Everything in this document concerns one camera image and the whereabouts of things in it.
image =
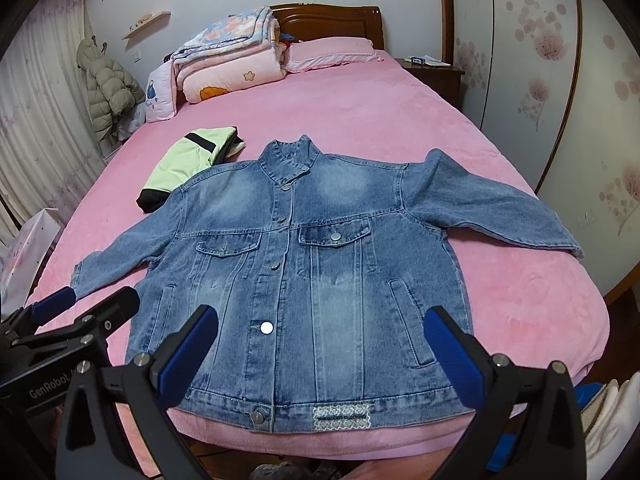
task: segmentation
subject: pink bedspread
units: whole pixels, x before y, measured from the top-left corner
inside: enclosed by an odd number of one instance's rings
[[[272,139],[307,134],[325,153],[388,162],[418,162],[440,148],[469,171],[532,194],[524,179],[485,136],[457,110],[413,78],[391,57],[288,75],[279,82],[185,105],[162,123],[145,124],[104,170],[69,222],[30,301],[68,285],[74,265],[102,250],[138,222],[135,199],[158,160],[196,128],[234,125],[245,140],[241,159],[257,158]],[[490,353],[504,352],[521,365],[546,367],[560,359],[580,380],[604,350],[607,311],[598,289],[568,253],[515,248],[469,230],[450,240],[460,260],[476,337]],[[71,322],[122,285],[144,276],[137,270],[116,285],[79,301],[47,328]],[[114,364],[124,360],[129,325],[109,339]],[[182,433],[233,449],[300,456],[382,458],[452,446],[470,417],[380,430],[270,435],[170,413]],[[130,415],[127,431],[134,434]],[[134,448],[151,470],[145,447]]]

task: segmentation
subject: floor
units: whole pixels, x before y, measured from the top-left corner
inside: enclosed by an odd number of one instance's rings
[[[626,381],[640,370],[640,312],[631,290],[609,306],[610,333],[604,354],[583,382]]]

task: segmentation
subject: white curtain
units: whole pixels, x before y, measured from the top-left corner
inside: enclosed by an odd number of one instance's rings
[[[20,223],[44,207],[66,223],[104,169],[76,63],[83,38],[84,0],[40,0],[0,62],[0,193]],[[0,212],[0,241],[11,233]]]

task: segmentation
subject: side pocket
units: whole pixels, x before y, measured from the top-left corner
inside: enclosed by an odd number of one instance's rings
[[[166,327],[166,322],[171,311],[171,301],[174,297],[175,285],[167,285],[162,290],[162,296],[160,297],[160,303],[158,304],[158,315],[156,316],[156,322],[154,328],[151,331],[151,338],[149,339],[148,352],[155,352],[160,343],[162,342],[162,334]]]
[[[396,302],[417,365],[426,366],[435,362],[433,351],[424,338],[422,327],[424,319],[409,287],[403,280],[391,280],[389,287],[391,287],[391,294]]]

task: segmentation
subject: folded green garment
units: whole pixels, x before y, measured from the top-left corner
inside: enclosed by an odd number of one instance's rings
[[[158,209],[175,188],[199,171],[222,164],[244,148],[234,126],[201,128],[178,140],[158,162],[136,203],[145,213]]]

